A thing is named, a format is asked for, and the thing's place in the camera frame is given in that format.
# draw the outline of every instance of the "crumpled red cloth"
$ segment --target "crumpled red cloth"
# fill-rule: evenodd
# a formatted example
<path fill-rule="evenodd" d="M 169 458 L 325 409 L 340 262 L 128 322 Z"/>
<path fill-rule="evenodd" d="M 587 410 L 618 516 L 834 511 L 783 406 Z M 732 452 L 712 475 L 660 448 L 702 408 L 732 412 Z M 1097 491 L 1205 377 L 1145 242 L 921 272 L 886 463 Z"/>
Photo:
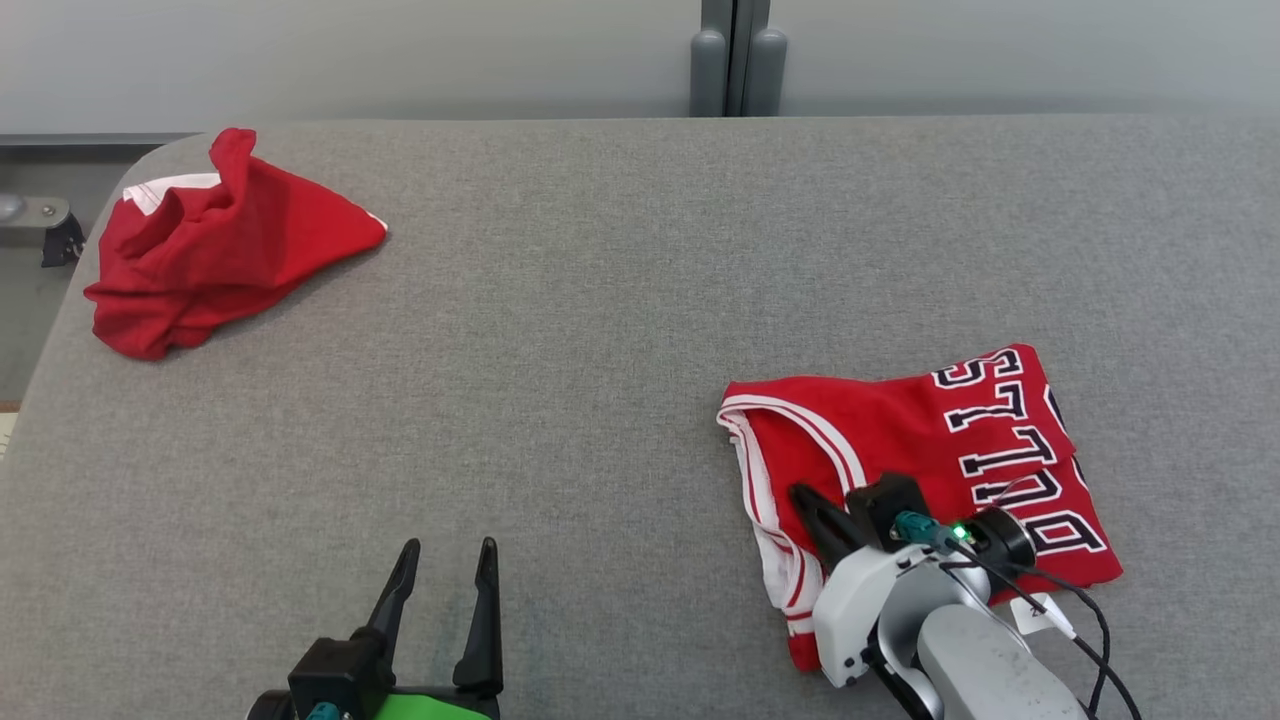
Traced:
<path fill-rule="evenodd" d="M 321 268 L 376 247 L 387 228 L 358 205 L 251 155 L 257 133 L 223 131 L 209 150 L 221 178 L 169 188 L 154 213 L 120 200 L 100 241 L 93 334 L 160 360 L 214 328 L 275 305 Z"/>

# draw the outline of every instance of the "gray floor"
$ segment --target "gray floor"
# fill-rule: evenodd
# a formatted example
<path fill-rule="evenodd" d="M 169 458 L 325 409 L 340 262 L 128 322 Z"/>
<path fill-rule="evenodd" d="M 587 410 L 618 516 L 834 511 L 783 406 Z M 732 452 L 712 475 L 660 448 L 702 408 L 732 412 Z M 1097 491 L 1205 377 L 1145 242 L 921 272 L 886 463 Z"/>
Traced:
<path fill-rule="evenodd" d="M 0 147 L 0 192 L 70 200 L 92 229 L 124 170 L 150 147 Z M 74 266 L 41 269 L 42 231 L 0 229 L 0 402 L 20 401 Z"/>

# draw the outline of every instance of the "cabinet door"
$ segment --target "cabinet door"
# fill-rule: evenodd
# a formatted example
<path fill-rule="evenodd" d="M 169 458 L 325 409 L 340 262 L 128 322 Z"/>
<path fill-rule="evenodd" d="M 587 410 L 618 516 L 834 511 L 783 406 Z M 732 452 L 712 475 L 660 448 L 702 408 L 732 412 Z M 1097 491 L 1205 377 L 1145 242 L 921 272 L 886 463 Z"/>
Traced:
<path fill-rule="evenodd" d="M 782 114 L 1280 106 L 1275 0 L 773 0 Z"/>
<path fill-rule="evenodd" d="M 685 115 L 698 0 L 5 0 L 0 136 Z"/>

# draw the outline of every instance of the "red jersey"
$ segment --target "red jersey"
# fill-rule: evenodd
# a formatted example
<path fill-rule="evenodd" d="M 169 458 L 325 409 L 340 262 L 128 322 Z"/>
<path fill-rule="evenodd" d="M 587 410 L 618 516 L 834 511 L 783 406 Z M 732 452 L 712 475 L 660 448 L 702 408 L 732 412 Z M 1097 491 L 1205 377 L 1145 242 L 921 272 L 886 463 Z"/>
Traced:
<path fill-rule="evenodd" d="M 1121 573 L 1028 345 L 893 380 L 732 383 L 717 421 L 733 436 L 764 585 L 801 670 L 820 667 L 810 615 L 826 578 L 787 500 L 796 483 L 844 507 L 845 493 L 883 473 L 910 475 L 941 523 L 989 503 L 1011 512 L 1030 532 L 1042 570 L 1082 587 Z M 1034 577 L 1019 585 L 1056 589 Z"/>

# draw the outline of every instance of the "jersey lettering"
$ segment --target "jersey lettering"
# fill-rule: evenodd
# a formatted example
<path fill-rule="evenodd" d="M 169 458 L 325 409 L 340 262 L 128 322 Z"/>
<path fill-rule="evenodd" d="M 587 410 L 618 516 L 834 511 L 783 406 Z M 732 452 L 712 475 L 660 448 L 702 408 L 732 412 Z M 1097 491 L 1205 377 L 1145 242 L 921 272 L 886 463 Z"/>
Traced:
<path fill-rule="evenodd" d="M 992 452 L 989 455 L 965 455 L 960 457 L 960 471 L 966 478 L 977 478 L 993 468 L 1007 468 L 1023 462 L 1041 462 L 1052 465 L 1057 461 L 1053 448 L 1044 441 L 1044 436 L 1034 425 L 1014 428 L 1014 434 L 1028 441 L 1029 446 Z"/>
<path fill-rule="evenodd" d="M 1023 525 L 1036 541 L 1036 555 L 1055 555 L 1073 550 L 1102 552 L 1107 548 L 1089 521 L 1070 510 L 1027 518 Z"/>
<path fill-rule="evenodd" d="M 1009 509 L 1048 502 L 1059 497 L 1062 497 L 1062 486 L 1047 469 L 1009 483 L 973 486 L 973 503 L 977 506 L 996 505 Z"/>
<path fill-rule="evenodd" d="M 1005 400 L 1004 405 L 989 407 L 961 407 L 946 414 L 947 429 L 956 433 L 969 427 L 974 420 L 982 418 L 1012 418 L 1015 420 L 1027 419 L 1027 404 L 1023 402 L 1023 383 L 1000 383 L 996 386 L 996 397 Z"/>
<path fill-rule="evenodd" d="M 992 368 L 992 374 L 997 378 L 1009 378 L 1023 374 L 1023 360 L 1016 350 L 1006 347 L 991 357 L 978 357 L 934 370 L 933 384 L 942 389 L 974 386 L 987 379 L 987 368 Z"/>

